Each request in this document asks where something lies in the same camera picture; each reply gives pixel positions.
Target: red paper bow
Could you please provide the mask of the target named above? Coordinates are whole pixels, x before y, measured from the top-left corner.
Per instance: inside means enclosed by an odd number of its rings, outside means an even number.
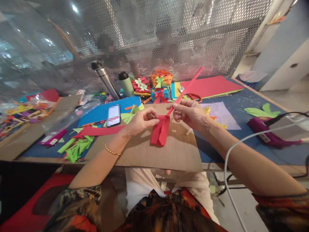
[[[168,100],[165,99],[163,90],[161,90],[160,92],[154,92],[154,97],[155,97],[154,104],[160,103],[160,100],[161,100],[161,103],[169,102]]]

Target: blue paper sheet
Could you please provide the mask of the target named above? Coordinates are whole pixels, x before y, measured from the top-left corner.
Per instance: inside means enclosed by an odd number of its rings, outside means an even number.
[[[171,98],[175,99],[175,83],[171,84]]]
[[[125,110],[125,108],[136,105],[137,107],[140,106],[141,100],[138,96],[133,96],[129,98],[120,99],[118,101],[113,101],[107,104],[99,105],[96,108],[94,108],[92,111],[81,117],[78,127],[81,127],[82,125],[92,123],[92,122],[98,122],[102,120],[106,120],[108,116],[108,108],[114,105],[120,105],[120,113],[130,113],[131,109]]]

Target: red paper strip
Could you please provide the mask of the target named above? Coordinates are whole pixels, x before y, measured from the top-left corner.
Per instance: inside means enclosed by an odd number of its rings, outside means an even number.
[[[226,92],[232,92],[236,90],[242,90],[245,87],[235,84],[226,80],[223,76],[216,76],[210,78],[203,78],[196,80],[190,87],[190,91],[187,90],[190,82],[181,82],[180,85],[184,87],[186,92],[194,93],[201,98],[214,96]]]
[[[159,115],[160,122],[152,129],[150,143],[160,147],[164,147],[168,136],[170,117],[166,115]]]
[[[179,97],[177,98],[177,100],[174,102],[176,104],[178,104],[182,97],[184,96],[185,93],[187,92],[192,92],[191,91],[191,86],[193,85],[194,81],[197,79],[197,77],[201,74],[201,72],[204,70],[204,67],[200,67],[198,69],[198,71],[196,72],[196,74],[194,75],[194,77],[191,79],[191,81],[189,82],[188,86],[183,90],[183,92],[179,95]],[[170,110],[167,112],[167,116],[170,116],[171,112],[173,111],[173,105],[172,107],[170,108]]]
[[[102,135],[110,135],[118,133],[124,126],[117,127],[107,127],[107,128],[93,128],[93,127],[85,127],[80,133],[77,135],[82,136],[102,136]]]

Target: red paper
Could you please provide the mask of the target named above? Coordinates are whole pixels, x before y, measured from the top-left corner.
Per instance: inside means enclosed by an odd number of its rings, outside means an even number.
[[[160,147],[164,147],[168,136],[170,117],[166,115],[159,115],[160,122],[152,129],[150,143]]]
[[[181,99],[182,99],[182,97],[184,96],[184,94],[186,93],[186,92],[190,92],[190,89],[191,89],[191,86],[193,85],[193,83],[196,81],[196,78],[201,74],[201,72],[204,70],[204,67],[200,67],[198,70],[197,70],[197,72],[196,72],[196,74],[194,74],[194,77],[191,79],[191,81],[189,81],[189,84],[188,84],[188,86],[187,86],[187,88],[185,88],[183,91],[182,91],[182,93],[179,95],[179,97],[177,98],[177,100],[174,102],[175,104],[178,104],[180,101],[181,101]],[[170,116],[170,114],[171,114],[171,112],[173,111],[173,106],[170,108],[170,110],[167,112],[167,116]]]
[[[168,100],[165,99],[164,94],[163,94],[163,90],[161,90],[160,92],[154,92],[154,104],[159,104],[160,100],[161,103],[169,103]]]
[[[107,128],[94,128],[94,127],[85,127],[80,133],[76,136],[102,136],[118,133],[124,126],[117,127],[107,127]]]
[[[50,102],[57,102],[59,99],[59,95],[55,89],[45,90],[37,94],[42,95],[45,100]],[[34,98],[37,94],[26,96],[27,101],[30,101],[30,98]]]
[[[190,81],[181,82],[180,85],[184,87],[186,92],[197,94],[201,96],[201,98],[245,88],[242,85],[238,85],[226,80],[223,76],[198,79],[192,84],[190,89],[187,90],[186,88],[188,87],[189,83]]]

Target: paper gift box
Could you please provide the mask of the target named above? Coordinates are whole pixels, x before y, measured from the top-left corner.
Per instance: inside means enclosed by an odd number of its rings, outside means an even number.
[[[138,82],[141,82],[142,84],[148,85],[150,87],[150,81],[148,81],[148,80],[146,80],[146,78],[142,77],[142,78],[138,78],[137,80],[131,81],[134,91],[136,91],[136,89],[140,88],[140,86],[138,86]]]
[[[154,87],[156,87],[158,83],[160,83],[160,87],[165,85],[169,86],[172,83],[173,74],[165,70],[155,70],[150,74],[150,77]]]
[[[152,88],[150,90],[151,99],[154,103],[167,103],[168,99],[168,88],[166,86],[162,88]]]

